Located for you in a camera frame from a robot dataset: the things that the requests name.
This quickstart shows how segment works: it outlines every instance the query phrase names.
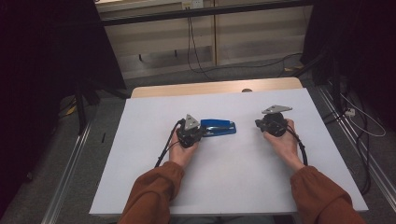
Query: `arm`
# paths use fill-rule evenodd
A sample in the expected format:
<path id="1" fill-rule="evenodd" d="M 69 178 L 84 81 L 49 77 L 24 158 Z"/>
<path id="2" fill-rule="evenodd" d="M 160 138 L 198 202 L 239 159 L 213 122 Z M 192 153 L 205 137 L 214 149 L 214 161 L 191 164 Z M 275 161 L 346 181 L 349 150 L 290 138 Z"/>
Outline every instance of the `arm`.
<path id="1" fill-rule="evenodd" d="M 169 161 L 139 176 L 120 217 L 119 223 L 168 223 L 169 203 L 176 198 L 183 169 L 198 148 L 183 148 L 174 133 L 170 143 Z"/>
<path id="2" fill-rule="evenodd" d="M 294 130 L 294 122 L 288 120 Z M 346 191 L 298 158 L 296 139 L 288 132 L 280 137 L 264 133 L 276 154 L 295 172 L 291 193 L 303 223 L 365 223 L 352 207 Z"/>

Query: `person's hand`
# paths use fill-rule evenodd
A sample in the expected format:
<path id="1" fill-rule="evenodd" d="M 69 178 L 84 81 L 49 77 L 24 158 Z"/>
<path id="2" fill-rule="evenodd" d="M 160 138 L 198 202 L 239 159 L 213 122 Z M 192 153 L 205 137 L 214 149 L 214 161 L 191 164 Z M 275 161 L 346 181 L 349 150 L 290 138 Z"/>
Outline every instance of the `person's hand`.
<path id="1" fill-rule="evenodd" d="M 174 131 L 169 146 L 171 147 L 169 149 L 169 161 L 177 163 L 184 169 L 189 164 L 194 151 L 198 148 L 198 142 L 194 143 L 192 147 L 184 148 L 178 142 L 176 131 Z"/>
<path id="2" fill-rule="evenodd" d="M 289 128 L 294 130 L 294 121 L 287 119 Z M 271 143 L 277 156 L 282 159 L 295 172 L 304 167 L 297 154 L 297 140 L 291 133 L 285 132 L 280 137 L 275 137 L 268 132 L 264 132 L 263 136 Z"/>

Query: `blue stapler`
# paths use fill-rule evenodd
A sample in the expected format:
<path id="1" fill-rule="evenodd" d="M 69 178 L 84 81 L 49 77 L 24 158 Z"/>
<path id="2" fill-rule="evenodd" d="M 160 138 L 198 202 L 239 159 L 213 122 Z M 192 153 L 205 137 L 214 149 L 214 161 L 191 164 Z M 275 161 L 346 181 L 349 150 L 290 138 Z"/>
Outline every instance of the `blue stapler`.
<path id="1" fill-rule="evenodd" d="M 229 120 L 201 119 L 201 126 L 206 130 L 203 137 L 236 133 L 235 123 Z"/>

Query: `black cable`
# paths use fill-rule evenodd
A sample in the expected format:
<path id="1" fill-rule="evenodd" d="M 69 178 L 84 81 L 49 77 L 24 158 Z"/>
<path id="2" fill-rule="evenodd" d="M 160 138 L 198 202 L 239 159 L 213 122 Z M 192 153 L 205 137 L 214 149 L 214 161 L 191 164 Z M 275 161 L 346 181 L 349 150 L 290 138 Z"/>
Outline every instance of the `black cable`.
<path id="1" fill-rule="evenodd" d="M 163 157 L 165 156 L 165 154 L 166 154 L 166 152 L 168 151 L 168 149 L 171 148 L 174 144 L 178 143 L 178 141 L 177 141 L 177 142 L 175 142 L 174 144 L 172 144 L 172 146 L 168 147 L 169 143 L 171 142 L 172 135 L 174 134 L 177 125 L 181 124 L 182 120 L 183 120 L 183 119 L 179 120 L 179 121 L 175 124 L 175 127 L 172 129 L 172 132 L 171 132 L 171 134 L 169 135 L 168 141 L 166 142 L 165 148 L 163 149 L 163 152 L 161 153 L 160 157 L 158 158 L 157 163 L 155 163 L 154 168 L 160 166 L 161 161 L 163 160 Z"/>
<path id="2" fill-rule="evenodd" d="M 188 48 L 188 51 L 187 51 L 187 61 L 188 61 L 188 64 L 189 64 L 189 68 L 194 73 L 203 73 L 210 80 L 218 81 L 218 80 L 215 80 L 214 78 L 208 76 L 207 72 L 211 72 L 211 71 L 215 71 L 215 70 L 219 70 L 219 69 L 227 69 L 227 68 L 261 68 L 261 67 L 271 66 L 271 65 L 274 65 L 274 64 L 277 64 L 277 63 L 285 62 L 286 59 L 288 59 L 288 58 L 290 58 L 292 56 L 302 55 L 302 53 L 293 53 L 293 54 L 286 55 L 285 57 L 283 57 L 281 60 L 279 60 L 277 62 L 268 63 L 268 64 L 262 64 L 262 65 L 234 65 L 234 66 L 226 66 L 226 67 L 215 67 L 215 68 L 210 68 L 210 69 L 204 70 L 202 68 L 202 66 L 200 64 L 200 61 L 199 61 L 199 58 L 198 58 L 197 49 L 196 49 L 195 40 L 194 40 L 194 33 L 193 33 L 193 28 L 192 28 L 192 21 L 191 21 L 190 17 L 188 17 L 188 22 L 189 22 L 189 48 Z M 197 59 L 197 62 L 198 62 L 199 68 L 200 68 L 199 70 L 195 70 L 195 69 L 193 69 L 191 67 L 191 62 L 190 62 L 190 49 L 191 49 L 190 42 L 191 42 L 191 39 L 192 39 L 192 43 L 194 45 L 195 57 Z"/>
<path id="3" fill-rule="evenodd" d="M 304 14 L 305 26 L 308 26 L 308 22 L 306 21 L 306 15 L 305 15 L 305 7 L 303 7 L 303 14 Z"/>
<path id="4" fill-rule="evenodd" d="M 340 115 L 338 115 L 335 119 L 328 120 L 328 121 L 324 122 L 324 124 L 325 124 L 325 125 L 328 125 L 328 124 L 330 124 L 330 123 L 335 122 L 336 120 L 339 120 L 341 117 L 343 117 L 343 116 L 345 115 L 346 112 L 347 112 L 347 108 L 345 108 L 345 109 L 343 110 L 343 112 L 342 112 Z"/>
<path id="5" fill-rule="evenodd" d="M 301 154 L 303 156 L 303 164 L 305 166 L 307 166 L 308 165 L 308 158 L 306 157 L 305 146 L 304 146 L 303 142 L 301 141 L 301 139 L 299 138 L 297 133 L 289 125 L 288 125 L 288 128 L 286 129 L 286 131 L 291 133 L 291 135 L 293 135 L 293 137 L 297 140 L 297 143 L 298 143 L 298 145 L 300 147 L 300 150 L 301 150 Z"/>
<path id="6" fill-rule="evenodd" d="M 360 104 L 361 104 L 361 111 L 363 111 L 364 113 L 361 113 L 358 110 L 359 116 L 363 119 L 364 122 L 364 127 L 363 130 L 365 130 L 366 132 L 368 132 L 368 119 L 365 113 L 365 106 L 364 106 L 364 102 L 362 101 L 362 99 L 360 98 L 360 96 L 358 95 Z M 364 186 L 361 190 L 361 195 L 365 195 L 370 191 L 371 188 L 371 175 L 370 175 L 370 134 L 366 134 L 367 136 L 367 141 L 366 141 L 366 161 L 364 161 L 364 158 L 362 156 L 361 153 L 361 161 L 363 163 L 363 167 L 364 167 L 364 171 L 365 171 L 365 175 L 366 175 L 366 180 L 364 183 Z"/>
<path id="7" fill-rule="evenodd" d="M 202 71 L 202 72 L 199 72 L 199 73 L 203 73 L 204 76 L 207 77 L 207 79 L 209 79 L 209 80 L 218 81 L 218 80 L 208 76 L 206 74 L 206 72 L 204 71 L 204 69 L 202 68 L 201 63 L 200 63 L 199 58 L 198 58 L 197 48 L 195 46 L 194 32 L 192 30 L 192 21 L 191 21 L 190 17 L 188 17 L 187 20 L 189 22 L 189 49 L 187 51 L 187 61 L 189 63 L 189 67 L 190 67 L 191 71 L 192 72 L 196 72 L 194 69 L 192 69 L 191 64 L 190 64 L 190 42 L 191 42 L 191 37 L 192 37 L 192 44 L 194 45 L 195 58 L 197 59 L 198 66 L 199 66 L 200 70 Z"/>
<path id="8" fill-rule="evenodd" d="M 361 111 L 363 111 L 364 113 L 361 113 L 360 110 L 358 111 L 359 116 L 361 117 L 362 121 L 363 121 L 363 130 L 361 131 L 358 136 L 355 139 L 355 145 L 356 148 L 358 150 L 359 156 L 361 157 L 361 164 L 363 166 L 364 169 L 364 174 L 365 174 L 365 180 L 364 180 L 364 186 L 360 189 L 361 195 L 365 195 L 370 191 L 371 188 L 371 175 L 370 175 L 370 134 L 366 134 L 367 136 L 367 140 L 366 140 L 366 145 L 367 145 L 367 151 L 366 151 L 366 161 L 364 160 L 364 156 L 363 156 L 363 152 L 362 152 L 362 148 L 360 147 L 360 142 L 362 142 L 362 137 L 363 135 L 368 132 L 368 119 L 365 113 L 365 106 L 363 101 L 361 100 L 361 98 L 359 97 L 359 101 L 361 104 Z M 350 98 L 350 102 L 355 105 L 356 103 L 353 101 L 352 98 Z"/>
<path id="9" fill-rule="evenodd" d="M 283 57 L 282 59 L 282 71 L 280 71 L 279 75 L 277 75 L 277 77 L 281 77 L 283 75 L 283 72 L 285 71 L 285 61 L 288 58 L 291 58 L 292 56 L 296 56 L 296 55 L 301 55 L 302 53 L 295 53 L 295 54 L 290 54 L 290 55 L 286 55 L 285 57 Z"/>

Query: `power strip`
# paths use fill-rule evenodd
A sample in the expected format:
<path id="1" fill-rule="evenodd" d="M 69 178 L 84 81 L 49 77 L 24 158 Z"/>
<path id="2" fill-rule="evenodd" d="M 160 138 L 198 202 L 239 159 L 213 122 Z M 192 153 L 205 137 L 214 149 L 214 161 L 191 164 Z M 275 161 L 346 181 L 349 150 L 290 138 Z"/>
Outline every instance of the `power strip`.
<path id="1" fill-rule="evenodd" d="M 196 9 L 196 8 L 203 8 L 204 7 L 204 0 L 187 0 L 181 2 L 181 9 Z"/>
<path id="2" fill-rule="evenodd" d="M 353 108 L 348 108 L 348 109 L 346 110 L 346 115 L 347 115 L 347 116 L 350 116 L 350 117 L 354 117 L 354 116 L 355 116 L 355 109 L 353 109 Z"/>

